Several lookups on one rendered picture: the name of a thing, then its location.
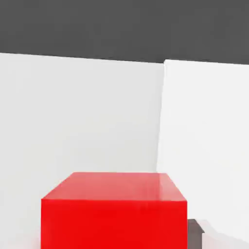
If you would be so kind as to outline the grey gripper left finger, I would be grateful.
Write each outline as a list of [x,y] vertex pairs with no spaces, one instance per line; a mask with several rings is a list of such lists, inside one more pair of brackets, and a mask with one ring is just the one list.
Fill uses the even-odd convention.
[[39,234],[0,236],[0,249],[40,249]]

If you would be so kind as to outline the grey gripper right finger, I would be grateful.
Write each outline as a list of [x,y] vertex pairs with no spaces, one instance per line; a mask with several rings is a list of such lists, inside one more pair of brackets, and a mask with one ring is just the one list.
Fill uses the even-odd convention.
[[249,249],[249,243],[217,232],[207,220],[188,219],[188,249]]

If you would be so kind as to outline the small red cube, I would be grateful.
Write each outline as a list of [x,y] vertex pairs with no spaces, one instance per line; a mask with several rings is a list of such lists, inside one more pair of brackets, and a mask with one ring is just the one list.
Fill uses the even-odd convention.
[[187,248],[187,200],[165,173],[76,172],[41,200],[41,249]]

